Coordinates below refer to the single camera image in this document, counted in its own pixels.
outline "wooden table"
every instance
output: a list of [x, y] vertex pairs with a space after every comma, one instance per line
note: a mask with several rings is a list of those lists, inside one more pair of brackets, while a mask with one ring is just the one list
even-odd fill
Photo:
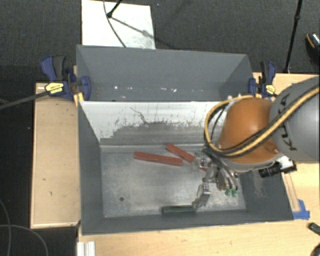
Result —
[[[315, 75], [277, 74], [277, 93]], [[41, 92], [43, 84], [37, 84]], [[80, 220], [80, 185], [75, 105], [61, 98], [38, 99], [34, 114], [31, 228], [69, 227]], [[309, 231], [320, 224], [319, 165], [299, 164], [292, 173], [296, 195], [310, 210], [310, 220], [183, 230], [104, 235], [79, 235], [79, 241], [95, 241], [96, 255], [250, 255], [308, 256], [320, 243]]]

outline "electrical wire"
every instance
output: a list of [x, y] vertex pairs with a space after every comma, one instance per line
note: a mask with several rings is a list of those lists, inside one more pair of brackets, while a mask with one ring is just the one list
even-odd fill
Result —
[[8, 232], [9, 232], [9, 241], [8, 241], [7, 256], [10, 256], [10, 253], [11, 253], [11, 246], [12, 246], [12, 228], [29, 231], [29, 232], [31, 232], [32, 234], [34, 234], [36, 237], [38, 237], [38, 238], [40, 239], [41, 243], [43, 244], [44, 249], [45, 249], [45, 255], [46, 255], [46, 256], [49, 256], [49, 250], [48, 250], [48, 246], [47, 246], [45, 240], [44, 240], [37, 232], [33, 231], [32, 229], [30, 229], [30, 228], [28, 228], [28, 227], [11, 224], [10, 218], [9, 218], [9, 214], [8, 214], [8, 211], [7, 211], [7, 208], [6, 208], [5, 204], [4, 204], [4, 202], [1, 200], [1, 198], [0, 198], [0, 205], [1, 205], [2, 208], [3, 208], [4, 214], [5, 214], [5, 217], [6, 217], [6, 221], [7, 221], [7, 224], [5, 224], [5, 225], [0, 225], [0, 228], [8, 227]]
[[12, 244], [12, 225], [11, 225], [11, 222], [10, 222], [10, 218], [9, 218], [9, 214], [8, 214], [7, 208], [6, 208], [4, 202], [2, 201], [1, 198], [0, 198], [0, 205], [2, 206], [3, 211], [4, 211], [4, 215], [5, 215], [6, 222], [7, 222], [7, 225], [5, 225], [5, 226], [8, 227], [8, 232], [9, 232], [8, 250], [7, 250], [7, 254], [6, 255], [10, 256], [11, 244]]
[[212, 131], [211, 131], [211, 136], [210, 136], [210, 139], [212, 140], [212, 137], [214, 135], [214, 131], [215, 131], [215, 128], [217, 126], [217, 123], [220, 119], [220, 117], [222, 116], [223, 112], [225, 111], [225, 106], [221, 108], [221, 111], [220, 111], [220, 114], [218, 115], [218, 117], [216, 118], [216, 120], [214, 121], [214, 124], [213, 124], [213, 127], [212, 127]]
[[[0, 225], [0, 228], [5, 228], [5, 227], [8, 227], [8, 226], [9, 226], [9, 225]], [[30, 228], [28, 228], [28, 227], [25, 227], [25, 226], [14, 225], [14, 224], [11, 224], [10, 226], [11, 226], [12, 228], [29, 231], [29, 232], [31, 232], [32, 234], [34, 234], [37, 238], [39, 238], [39, 240], [40, 240], [41, 243], [43, 244], [43, 247], [44, 247], [44, 249], [45, 249], [45, 255], [46, 255], [46, 256], [49, 256], [48, 246], [47, 246], [45, 240], [41, 237], [41, 235], [39, 235], [37, 232], [35, 232], [35, 231], [33, 231], [32, 229], [30, 229]]]
[[222, 106], [225, 106], [232, 101], [252, 98], [252, 96], [246, 95], [246, 96], [240, 96], [233, 99], [222, 101], [218, 103], [216, 106], [214, 106], [208, 112], [205, 118], [205, 122], [204, 122], [205, 140], [207, 141], [207, 144], [209, 145], [211, 150], [215, 152], [218, 156], [223, 156], [223, 157], [243, 156], [249, 153], [250, 151], [254, 150], [258, 145], [265, 142], [272, 135], [272, 133], [276, 129], [278, 129], [294, 113], [294, 111], [296, 111], [302, 104], [304, 104], [306, 101], [308, 101], [318, 93], [319, 93], [319, 85], [317, 84], [316, 86], [308, 90], [306, 93], [304, 93], [301, 97], [294, 100], [287, 108], [284, 109], [284, 111], [280, 115], [278, 115], [274, 120], [272, 120], [270, 124], [267, 125], [267, 127], [262, 129], [258, 133], [254, 134], [250, 138], [246, 139], [245, 141], [241, 142], [240, 144], [227, 149], [219, 149], [212, 143], [212, 140], [210, 139], [209, 132], [208, 132], [209, 122], [213, 118], [213, 116], [218, 112], [217, 110]]
[[106, 17], [106, 20], [108, 21], [109, 23], [109, 26], [110, 28], [112, 29], [114, 35], [116, 36], [116, 38], [119, 40], [119, 42], [122, 44], [122, 46], [124, 48], [127, 48], [127, 46], [125, 45], [125, 43], [121, 40], [120, 36], [118, 35], [118, 33], [116, 32], [114, 26], [112, 25], [109, 17], [108, 17], [108, 14], [107, 14], [107, 10], [106, 10], [106, 5], [105, 5], [105, 0], [102, 0], [103, 1], [103, 10], [104, 10], [104, 14], [105, 14], [105, 17]]

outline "red block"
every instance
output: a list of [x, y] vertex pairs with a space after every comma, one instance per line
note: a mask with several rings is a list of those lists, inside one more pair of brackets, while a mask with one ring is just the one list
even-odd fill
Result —
[[195, 160], [195, 157], [192, 154], [187, 153], [186, 151], [173, 144], [167, 144], [165, 149], [189, 163], [192, 163]]
[[160, 164], [172, 165], [172, 166], [182, 166], [183, 161], [180, 158], [163, 156], [159, 154], [150, 154], [144, 152], [134, 152], [134, 159], [155, 162]]

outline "black cable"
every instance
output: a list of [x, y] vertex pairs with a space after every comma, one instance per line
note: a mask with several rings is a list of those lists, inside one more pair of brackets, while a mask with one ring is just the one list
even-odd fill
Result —
[[119, 42], [122, 44], [122, 46], [124, 48], [127, 48], [127, 46], [125, 45], [125, 43], [121, 40], [120, 36], [118, 35], [118, 33], [116, 32], [116, 30], [114, 29], [114, 26], [111, 24], [110, 22], [110, 19], [108, 17], [108, 13], [107, 13], [107, 10], [106, 10], [106, 5], [105, 5], [105, 0], [102, 0], [103, 1], [103, 9], [104, 9], [104, 14], [105, 14], [105, 17], [106, 17], [106, 20], [108, 21], [109, 23], [109, 26], [110, 28], [112, 29], [114, 35], [116, 36], [116, 38], [119, 40]]
[[6, 217], [6, 222], [7, 222], [7, 224], [5, 224], [5, 225], [0, 225], [0, 228], [8, 227], [8, 231], [9, 231], [8, 250], [7, 250], [7, 254], [6, 255], [10, 256], [10, 253], [11, 253], [12, 228], [17, 228], [17, 229], [22, 229], [22, 230], [29, 231], [29, 232], [33, 233], [36, 237], [38, 237], [40, 239], [40, 241], [42, 242], [43, 246], [44, 246], [46, 256], [49, 256], [49, 250], [48, 250], [48, 246], [47, 246], [45, 240], [37, 232], [33, 231], [32, 229], [30, 229], [28, 227], [11, 224], [7, 208], [6, 208], [4, 202], [2, 201], [1, 198], [0, 198], [0, 205], [3, 208], [4, 214], [5, 214], [5, 217]]
[[217, 125], [220, 117], [222, 116], [223, 112], [225, 111], [225, 108], [226, 108], [226, 107], [222, 107], [220, 114], [218, 115], [218, 117], [216, 118], [216, 120], [215, 120], [215, 122], [214, 122], [214, 124], [213, 124], [212, 132], [211, 132], [211, 137], [210, 137], [211, 140], [212, 140], [212, 137], [213, 137], [213, 135], [214, 135], [214, 130], [215, 130], [215, 128], [216, 128], [216, 125]]
[[298, 5], [296, 7], [296, 12], [294, 15], [294, 24], [293, 24], [293, 29], [292, 29], [292, 33], [291, 33], [290, 45], [289, 45], [288, 55], [286, 57], [284, 72], [288, 72], [290, 69], [290, 67], [289, 67], [290, 58], [291, 58], [292, 49], [294, 47], [294, 41], [295, 41], [295, 37], [296, 37], [298, 21], [301, 18], [300, 11], [301, 11], [301, 7], [302, 7], [302, 2], [303, 2], [303, 0], [298, 0]]
[[[8, 227], [8, 226], [9, 226], [9, 225], [0, 225], [0, 228], [5, 228], [5, 227]], [[33, 231], [32, 229], [30, 229], [30, 228], [28, 228], [28, 227], [25, 227], [25, 226], [14, 225], [14, 224], [11, 224], [10, 226], [11, 226], [12, 228], [29, 231], [29, 232], [31, 232], [32, 234], [34, 234], [37, 238], [39, 238], [39, 240], [40, 240], [41, 243], [43, 244], [43, 247], [44, 247], [44, 249], [45, 249], [45, 255], [46, 255], [46, 256], [49, 256], [48, 246], [47, 246], [45, 240], [41, 237], [41, 235], [39, 235], [37, 232], [35, 232], [35, 231]]]
[[29, 102], [29, 101], [34, 101], [36, 99], [39, 99], [41, 97], [44, 97], [48, 95], [48, 92], [44, 91], [44, 92], [41, 92], [41, 93], [38, 93], [36, 95], [32, 95], [32, 96], [29, 96], [29, 97], [25, 97], [25, 98], [22, 98], [22, 99], [18, 99], [16, 101], [12, 101], [12, 102], [9, 102], [9, 103], [6, 103], [6, 104], [3, 104], [3, 105], [0, 105], [0, 110], [3, 110], [3, 109], [6, 109], [6, 108], [9, 108], [9, 107], [13, 107], [15, 105], [18, 105], [18, 104], [21, 104], [21, 103], [26, 103], [26, 102]]
[[9, 214], [8, 214], [7, 208], [6, 208], [4, 202], [2, 201], [1, 198], [0, 198], [0, 205], [2, 206], [3, 211], [4, 211], [4, 214], [5, 214], [5, 217], [6, 217], [6, 222], [7, 222], [7, 225], [5, 225], [5, 226], [8, 227], [8, 232], [9, 232], [8, 251], [7, 251], [6, 255], [10, 256], [11, 244], [12, 244], [12, 225], [11, 225], [11, 222], [10, 222], [10, 218], [9, 218]]

